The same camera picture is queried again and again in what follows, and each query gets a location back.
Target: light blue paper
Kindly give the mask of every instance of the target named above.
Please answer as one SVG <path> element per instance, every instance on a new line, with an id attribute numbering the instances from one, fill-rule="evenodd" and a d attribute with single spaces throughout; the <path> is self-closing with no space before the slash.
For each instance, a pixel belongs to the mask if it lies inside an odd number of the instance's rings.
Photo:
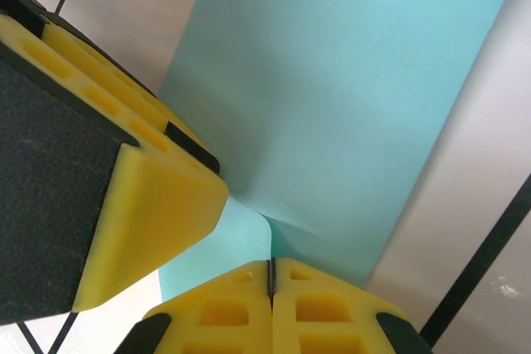
<path id="1" fill-rule="evenodd" d="M 197 0 L 161 97 L 274 255 L 363 284 L 502 2 Z"/>
<path id="2" fill-rule="evenodd" d="M 216 229 L 158 270 L 163 301 L 254 260 L 270 258 L 266 219 L 229 197 Z"/>

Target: yellow foam block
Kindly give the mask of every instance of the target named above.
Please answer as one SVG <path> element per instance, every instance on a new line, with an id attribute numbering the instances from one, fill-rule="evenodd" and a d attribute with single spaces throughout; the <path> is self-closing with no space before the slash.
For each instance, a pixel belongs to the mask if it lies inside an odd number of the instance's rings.
<path id="1" fill-rule="evenodd" d="M 172 323 L 156 354 L 270 354 L 266 262 L 234 269 L 152 309 Z"/>
<path id="2" fill-rule="evenodd" d="M 391 354 L 376 314 L 399 308 L 292 259 L 276 260 L 274 354 Z"/>
<path id="3" fill-rule="evenodd" d="M 110 67 L 102 68 L 62 28 L 48 25 L 44 37 L 63 56 L 0 15 L 0 41 L 140 144 L 123 144 L 116 158 L 74 303 L 78 312 L 105 302 L 211 232 L 228 190 L 163 134 L 167 121 L 176 119 L 168 119 L 163 106 L 152 106 L 141 88 L 109 75 Z"/>

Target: yellow plastic part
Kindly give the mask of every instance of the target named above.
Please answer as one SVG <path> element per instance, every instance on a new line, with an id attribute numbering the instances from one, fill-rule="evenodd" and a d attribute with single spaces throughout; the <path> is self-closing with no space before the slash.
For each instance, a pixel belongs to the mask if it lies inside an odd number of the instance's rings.
<path id="1" fill-rule="evenodd" d="M 45 33 L 68 59 L 0 15 L 0 41 L 140 144 L 123 144 L 116 159 L 74 303 L 79 312 L 112 298 L 210 233 L 228 190 L 220 177 L 163 134 L 171 119 L 163 105 L 154 107 L 157 100 L 146 101 L 141 88 L 106 75 L 62 28 L 46 26 Z"/>
<path id="2" fill-rule="evenodd" d="M 390 303 L 292 259 L 276 260 L 274 354 L 394 354 L 376 314 Z"/>
<path id="3" fill-rule="evenodd" d="M 155 354 L 394 354 L 376 315 L 402 310 L 292 259 L 246 264 L 152 309 L 172 317 Z"/>
<path id="4" fill-rule="evenodd" d="M 147 315 L 172 323 L 156 354 L 270 354 L 266 262 L 255 261 L 190 290 Z"/>

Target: light blue backdrop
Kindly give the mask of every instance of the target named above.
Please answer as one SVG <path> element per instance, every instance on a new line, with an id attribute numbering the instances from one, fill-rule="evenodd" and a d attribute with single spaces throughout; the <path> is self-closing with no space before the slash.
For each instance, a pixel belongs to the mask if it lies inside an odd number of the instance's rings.
<path id="1" fill-rule="evenodd" d="M 363 284 L 502 2 L 197 0 L 161 97 L 274 255 Z"/>

